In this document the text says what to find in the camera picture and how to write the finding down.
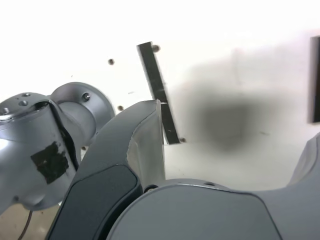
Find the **silver robot arm segment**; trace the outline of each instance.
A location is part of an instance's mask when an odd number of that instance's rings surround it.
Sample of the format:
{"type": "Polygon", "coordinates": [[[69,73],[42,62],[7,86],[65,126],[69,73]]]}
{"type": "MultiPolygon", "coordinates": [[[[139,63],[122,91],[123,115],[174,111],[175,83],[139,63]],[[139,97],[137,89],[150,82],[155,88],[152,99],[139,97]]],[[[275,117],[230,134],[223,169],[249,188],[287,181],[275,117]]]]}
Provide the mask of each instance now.
{"type": "Polygon", "coordinates": [[[81,147],[114,116],[108,99],[81,82],[0,103],[0,215],[16,203],[35,211],[62,201],[81,147]]]}

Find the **black tape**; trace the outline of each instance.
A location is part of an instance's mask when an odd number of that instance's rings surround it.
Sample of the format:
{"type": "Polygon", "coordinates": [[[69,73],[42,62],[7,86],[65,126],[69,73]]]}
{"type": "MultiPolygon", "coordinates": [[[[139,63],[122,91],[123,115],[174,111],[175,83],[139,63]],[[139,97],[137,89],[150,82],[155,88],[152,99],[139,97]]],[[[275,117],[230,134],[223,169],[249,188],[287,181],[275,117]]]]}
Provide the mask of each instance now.
{"type": "Polygon", "coordinates": [[[69,167],[66,152],[58,150],[58,144],[54,141],[44,150],[31,156],[36,169],[44,176],[47,184],[60,178],[69,167]]]}

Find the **black rubber cover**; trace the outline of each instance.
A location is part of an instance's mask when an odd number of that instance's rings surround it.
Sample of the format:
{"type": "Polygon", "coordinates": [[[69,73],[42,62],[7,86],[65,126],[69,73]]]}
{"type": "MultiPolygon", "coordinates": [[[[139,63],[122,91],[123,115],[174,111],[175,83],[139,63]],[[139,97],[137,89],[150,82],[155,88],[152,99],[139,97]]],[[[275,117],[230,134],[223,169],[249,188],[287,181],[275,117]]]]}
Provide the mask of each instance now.
{"type": "Polygon", "coordinates": [[[127,163],[135,129],[156,111],[157,100],[127,108],[109,121],[90,146],[46,239],[106,239],[122,211],[143,194],[127,163]]]}

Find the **black cable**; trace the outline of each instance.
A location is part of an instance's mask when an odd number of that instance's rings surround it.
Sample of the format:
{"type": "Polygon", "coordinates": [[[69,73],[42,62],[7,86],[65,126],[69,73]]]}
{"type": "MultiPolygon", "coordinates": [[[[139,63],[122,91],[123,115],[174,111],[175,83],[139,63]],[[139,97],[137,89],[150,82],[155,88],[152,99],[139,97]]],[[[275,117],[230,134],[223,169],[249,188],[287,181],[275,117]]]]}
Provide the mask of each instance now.
{"type": "Polygon", "coordinates": [[[24,229],[22,230],[20,236],[18,237],[18,240],[21,240],[24,237],[24,235],[26,234],[26,231],[27,231],[29,224],[30,224],[30,221],[31,221],[31,217],[32,217],[32,211],[29,212],[28,219],[26,220],[24,229]]]}

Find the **white backdrop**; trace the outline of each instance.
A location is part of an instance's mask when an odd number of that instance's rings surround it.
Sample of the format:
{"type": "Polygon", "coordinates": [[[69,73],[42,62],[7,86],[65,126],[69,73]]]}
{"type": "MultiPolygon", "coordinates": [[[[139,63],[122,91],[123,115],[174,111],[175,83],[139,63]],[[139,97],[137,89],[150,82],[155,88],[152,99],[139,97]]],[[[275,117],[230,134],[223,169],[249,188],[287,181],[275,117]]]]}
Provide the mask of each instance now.
{"type": "Polygon", "coordinates": [[[153,41],[186,139],[165,146],[167,178],[283,187],[320,132],[308,123],[318,9],[281,0],[2,1],[0,101],[75,81],[100,89],[116,111],[149,100],[136,45],[153,41]]]}

